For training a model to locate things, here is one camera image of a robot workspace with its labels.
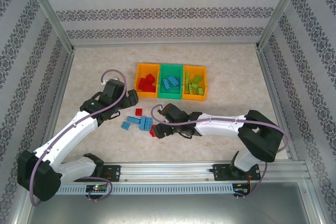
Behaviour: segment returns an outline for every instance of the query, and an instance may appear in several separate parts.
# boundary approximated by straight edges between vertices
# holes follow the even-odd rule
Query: orange bin
[[[138,89],[138,85],[141,78],[146,78],[147,75],[151,74],[155,78],[155,86],[156,91],[154,92],[144,92]],[[159,89],[159,77],[160,77],[160,64],[148,64],[148,63],[139,63],[138,70],[136,72],[136,78],[134,82],[134,89],[138,93],[138,97],[158,97],[158,89]]]
[[[197,75],[202,76],[201,81],[198,83],[198,86],[203,89],[204,95],[189,93],[188,87],[185,85],[185,74],[190,74],[190,81],[192,81]],[[182,99],[185,100],[197,100],[197,101],[205,101],[206,92],[208,90],[208,84],[206,82],[206,68],[202,66],[183,66],[183,89],[182,89]]]

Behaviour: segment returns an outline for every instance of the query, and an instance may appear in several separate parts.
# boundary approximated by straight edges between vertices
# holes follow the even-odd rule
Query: plastic bin
[[[204,95],[196,94],[194,91],[193,94],[189,94],[189,88],[185,86],[185,73],[190,74],[190,81],[192,81],[196,75],[202,76],[201,81],[198,83],[198,86],[203,89]],[[182,99],[185,100],[196,100],[196,101],[205,101],[206,92],[208,90],[208,85],[206,82],[206,68],[203,66],[190,66],[184,65],[183,67],[183,90],[182,90]]]
[[[154,92],[144,92],[138,89],[138,85],[141,78],[146,78],[147,75],[151,74],[155,77],[155,86],[156,91]],[[160,76],[160,64],[149,64],[149,63],[139,63],[138,69],[136,71],[136,78],[134,82],[134,89],[138,93],[138,97],[158,97],[158,89],[159,89],[159,76]]]
[[[163,84],[163,79],[167,79],[169,76],[175,77],[180,84],[178,85],[178,88],[174,88],[171,82],[169,82],[170,90],[166,91],[166,88]],[[158,97],[168,99],[181,99],[183,89],[182,86],[183,86],[183,65],[161,64]]]

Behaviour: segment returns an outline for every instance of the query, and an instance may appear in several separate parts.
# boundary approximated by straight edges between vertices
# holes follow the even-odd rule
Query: metal plate
[[[229,164],[214,164],[213,169],[218,173],[214,173],[215,181],[241,181],[248,180],[248,175],[251,176],[251,180],[260,180],[260,170],[258,165],[254,165],[247,173],[240,177],[234,177],[229,169]]]
[[[107,178],[111,182],[119,182],[120,178],[120,165],[104,165],[102,178]],[[101,182],[101,180],[93,180],[93,179],[78,179],[75,182]]]

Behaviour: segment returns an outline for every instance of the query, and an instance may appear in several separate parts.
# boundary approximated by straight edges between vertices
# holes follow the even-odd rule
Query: cable
[[[34,207],[37,207],[41,201],[39,202],[35,202],[34,200],[34,178],[35,178],[35,174],[36,174],[36,171],[37,171],[37,167],[39,166],[39,164],[42,162],[43,158],[49,153],[49,150],[61,139],[61,137],[63,137],[68,131],[70,131],[73,127],[75,127],[78,123],[81,123],[82,121],[86,120],[87,118],[91,118],[95,115],[98,115],[99,113],[101,112],[104,112],[106,110],[109,110],[110,108],[114,107],[118,102],[121,101],[121,99],[124,97],[124,95],[126,94],[126,90],[127,90],[127,83],[126,83],[126,77],[123,75],[122,72],[120,72],[119,70],[116,70],[116,69],[109,69],[107,71],[105,71],[101,78],[100,78],[100,81],[101,83],[103,83],[103,78],[104,76],[108,73],[108,72],[117,72],[118,74],[121,75],[123,81],[124,81],[124,89],[120,95],[120,97],[114,102],[112,103],[111,105],[101,109],[101,110],[98,110],[96,112],[93,112],[92,114],[89,114],[81,119],[79,119],[77,122],[75,122],[74,124],[70,125],[69,127],[67,127],[63,132],[61,132],[57,138],[55,138],[55,140],[48,146],[48,148],[45,149],[45,151],[42,153],[41,157],[38,159],[38,161],[36,162],[34,168],[33,168],[33,171],[32,171],[32,175],[30,177],[30,181],[29,181],[29,197],[30,197],[30,202],[32,203],[32,205]]]
[[[287,148],[288,144],[289,144],[289,141],[291,141],[290,135],[289,135],[289,133],[287,131],[283,130],[282,128],[280,128],[280,127],[278,127],[278,126],[276,126],[274,124],[264,123],[264,122],[258,122],[258,121],[213,117],[213,118],[209,118],[209,119],[199,119],[199,120],[188,121],[188,122],[183,122],[183,123],[167,123],[167,122],[164,122],[164,121],[161,121],[161,120],[157,119],[154,116],[154,110],[155,110],[156,107],[159,107],[159,106],[161,107],[161,109],[163,108],[162,104],[155,105],[152,108],[152,110],[151,110],[151,116],[157,122],[165,124],[165,125],[169,125],[169,126],[181,126],[181,125],[188,125],[188,124],[193,124],[193,123],[209,122],[209,121],[213,121],[213,120],[224,121],[224,122],[232,122],[232,123],[234,123],[234,122],[236,122],[236,123],[250,123],[250,124],[257,124],[257,125],[271,127],[273,129],[276,129],[276,130],[280,131],[283,135],[286,136],[287,141],[286,141],[285,145],[278,150],[278,152],[281,152],[281,151],[285,150]]]
[[[264,172],[259,180],[259,182],[256,184],[256,186],[253,188],[253,190],[246,196],[246,197],[250,197],[252,194],[255,193],[255,191],[258,189],[258,187],[260,186],[261,184],[261,181],[264,179],[264,176],[266,174],[266,170],[267,170],[267,163],[265,162],[265,169],[264,169]]]
[[[92,198],[90,198],[91,193],[94,192],[94,191],[89,191],[89,194],[88,194],[88,199],[89,199],[89,201],[94,200],[95,202],[97,202],[97,201],[103,200],[103,199],[105,199],[107,196],[109,196],[109,195],[111,194],[112,190],[113,190],[112,182],[109,181],[109,180],[106,179],[106,178],[99,178],[99,177],[83,177],[83,179],[94,179],[94,180],[99,179],[99,180],[105,181],[106,183],[110,184],[110,190],[109,190],[109,192],[108,192],[107,194],[103,195],[102,197],[100,197],[99,199],[92,199]]]

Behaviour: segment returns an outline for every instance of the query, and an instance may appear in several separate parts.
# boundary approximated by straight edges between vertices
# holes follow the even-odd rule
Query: black bracket
[[[120,178],[120,165],[104,165],[102,169],[102,173],[99,177],[106,178],[111,182],[119,182]],[[78,179],[75,180],[75,182],[99,182],[101,183],[101,180],[94,180],[94,179]]]
[[[213,169],[210,172],[214,173],[215,181],[238,181],[238,180],[248,180],[248,175],[250,175],[250,180],[260,180],[260,170],[258,165],[252,166],[252,168],[239,176],[233,175],[230,170],[230,164],[214,164]]]

